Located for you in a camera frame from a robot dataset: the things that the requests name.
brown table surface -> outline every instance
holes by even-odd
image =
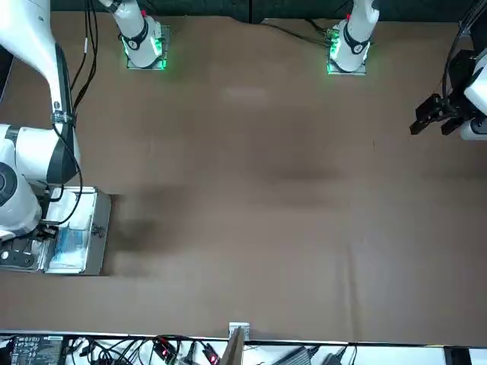
[[[456,25],[379,24],[361,78],[221,17],[163,19],[167,70],[127,71],[98,19],[77,132],[86,185],[114,195],[105,275],[1,273],[0,327],[486,345],[487,143],[408,130]],[[83,15],[52,23],[73,75]],[[1,121],[49,115],[15,62]]]

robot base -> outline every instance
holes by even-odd
[[[158,70],[162,71],[166,68],[167,64],[167,51],[169,49],[169,38],[170,38],[170,27],[168,25],[161,25],[160,23],[156,24],[155,27],[156,37],[159,39],[159,44],[154,46],[161,47],[161,57],[153,63],[151,66],[146,68],[140,68],[135,66],[132,61],[130,61],[129,57],[127,57],[127,68],[128,70]]]
[[[78,187],[66,187],[78,194]],[[103,264],[110,218],[110,197],[97,188],[83,188],[75,215],[61,226],[55,239],[37,241],[27,238],[0,247],[0,270],[58,275],[99,275]],[[79,219],[85,226],[72,228]]]
[[[354,75],[354,76],[365,76],[367,74],[367,69],[363,63],[359,68],[353,72],[345,72],[341,70],[336,64],[330,59],[329,54],[326,57],[326,73],[328,75]]]

black cable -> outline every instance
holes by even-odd
[[[84,0],[85,4],[85,11],[88,13],[88,30],[90,34],[91,40],[91,48],[93,50],[93,60],[91,63],[90,74],[88,75],[88,79],[83,87],[80,89],[78,96],[76,97],[75,104],[73,106],[73,113],[76,114],[79,103],[83,100],[86,91],[88,90],[91,81],[93,80],[95,74],[97,73],[97,54],[98,54],[98,20],[97,20],[97,13],[94,10],[93,0]],[[91,24],[91,16],[94,19],[94,34],[93,36],[93,27]]]
[[[259,348],[260,346],[250,346],[250,345],[247,345],[247,348],[246,349],[243,349],[242,351],[250,351],[250,350],[256,350],[257,348]]]
[[[150,340],[149,338],[145,338],[145,339],[140,340],[140,341],[142,341],[142,342],[141,342],[141,344],[140,344],[140,345],[139,345],[139,346],[138,346],[138,347],[137,347],[137,348],[136,348],[136,349],[135,349],[135,350],[132,352],[132,354],[129,356],[129,361],[131,361],[131,362],[132,362],[132,361],[135,359],[135,357],[137,357],[137,356],[138,356],[138,361],[139,361],[139,363],[140,363],[140,364],[143,364],[143,363],[142,363],[142,359],[140,358],[140,349],[141,349],[141,348],[142,348],[142,346],[143,346],[144,344],[146,344],[146,343],[147,343],[149,340]]]
[[[351,2],[353,2],[353,0],[346,0],[343,4],[341,4],[337,9],[335,9],[335,11],[332,13],[332,15],[334,16],[336,13],[338,13],[340,10],[342,10],[345,6],[347,6],[348,4],[350,4]]]
[[[88,13],[86,12],[86,9],[84,10],[84,48],[83,48],[83,59],[81,60],[81,64],[78,67],[78,70],[76,71],[75,78],[73,78],[73,82],[71,83],[71,91],[75,87],[76,81],[78,80],[78,76],[81,73],[81,70],[83,69],[84,66],[84,61],[86,61],[86,52],[88,50]]]
[[[122,344],[123,342],[130,341],[130,338],[124,338],[123,340],[118,341],[116,344],[112,344],[109,348],[108,351],[113,350],[116,348],[118,345]]]
[[[313,19],[304,19],[306,22],[311,24],[311,26],[315,29],[316,32],[326,36],[327,28],[320,27]]]
[[[154,355],[154,347],[155,347],[155,344],[152,344],[151,356],[149,356],[149,364],[148,364],[148,365],[151,365],[151,362],[152,362],[152,356]]]
[[[355,345],[352,357],[350,357],[349,365],[355,365],[355,359],[357,359],[357,352],[358,352],[358,348],[357,345]]]
[[[144,365],[144,363],[142,362],[142,359],[140,358],[140,349],[137,352],[137,358],[138,358],[139,363],[141,365]]]
[[[72,345],[69,347],[68,351],[71,353],[71,359],[73,361],[73,365],[76,365],[75,361],[75,352],[80,348],[80,346],[83,344],[83,341],[81,341],[78,346],[75,346],[76,343],[76,338],[73,340]]]
[[[179,354],[180,352],[180,348],[181,348],[181,340],[177,340],[177,347],[176,347],[176,355],[174,356],[174,359],[173,361],[170,363],[170,365],[174,365],[177,361],[177,355]]]
[[[118,360],[123,360],[127,364],[130,364],[128,359],[125,357],[125,354],[122,352],[119,352],[117,350],[114,350],[113,348],[105,348],[102,344],[96,342],[93,338],[86,338],[89,343],[91,343],[95,348],[101,349],[101,352],[98,354],[98,360],[108,360],[108,361],[114,361],[112,355],[110,352],[113,352],[115,355],[117,355],[119,358],[115,360],[117,362]]]
[[[60,226],[61,224],[64,224],[67,221],[69,221],[69,219],[73,216],[73,214],[76,211],[76,208],[79,205],[79,201],[81,200],[81,195],[83,194],[83,174],[81,172],[81,168],[79,167],[79,163],[76,160],[75,152],[71,149],[71,147],[69,147],[68,142],[61,135],[61,133],[59,133],[59,130],[58,130],[58,128],[57,128],[57,126],[56,126],[55,123],[53,123],[53,130],[56,133],[56,135],[58,136],[58,138],[61,140],[61,142],[64,144],[65,149],[68,151],[69,156],[70,156],[72,162],[76,166],[76,170],[78,172],[78,178],[79,178],[79,193],[76,196],[75,206],[71,210],[71,213],[69,213],[68,216],[65,219],[63,219],[62,221],[60,221],[60,222],[55,222],[55,221],[42,221],[42,223],[44,223],[44,224],[53,224],[53,225]]]
[[[137,340],[133,340],[129,346],[126,347],[126,349],[122,352],[122,355],[124,356],[124,358],[126,358],[126,355],[129,353],[130,349],[132,348],[132,346],[137,342]]]
[[[261,23],[261,25],[266,25],[267,27],[271,27],[271,28],[280,30],[281,32],[289,34],[290,36],[299,38],[300,40],[305,40],[309,43],[317,44],[318,46],[323,46],[323,47],[331,46],[331,43],[326,41],[326,40],[319,40],[317,38],[313,38],[310,36],[303,36],[302,34],[296,33],[296,32],[289,30],[289,29],[282,28],[278,25],[274,25],[271,23]]]

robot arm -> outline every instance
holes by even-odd
[[[338,44],[330,59],[341,72],[356,71],[367,58],[371,35],[379,20],[378,0],[354,0],[349,19],[335,26]]]
[[[53,129],[0,125],[0,241],[37,228],[42,211],[29,183],[66,184],[77,173],[68,68],[49,19],[50,0],[0,0],[0,44],[47,80],[53,109]]]
[[[443,135],[460,128],[463,139],[487,140],[486,9],[484,1],[476,0],[460,22],[445,64],[442,95],[432,94],[416,108],[416,121],[409,127],[412,135],[419,134],[433,122],[443,122]],[[458,40],[466,29],[470,29],[474,50],[461,49],[455,55]],[[447,76],[451,92],[447,92]]]
[[[68,67],[51,33],[49,19],[49,0],[1,0],[0,44],[47,80],[53,109],[51,122],[79,161]],[[27,180],[65,184],[77,173],[64,142],[52,129],[10,127],[0,137],[14,142],[16,169]]]
[[[127,57],[136,68],[150,68],[162,57],[161,25],[142,16],[136,0],[98,0],[112,13]]]

power adapter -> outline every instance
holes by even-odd
[[[158,355],[163,362],[167,365],[171,365],[176,360],[176,349],[169,341],[164,338],[158,338],[153,340],[154,352]]]
[[[311,365],[311,358],[320,349],[320,346],[307,349],[301,346],[277,360],[273,365]]]
[[[211,365],[218,365],[220,363],[220,357],[209,343],[203,344],[203,354]]]

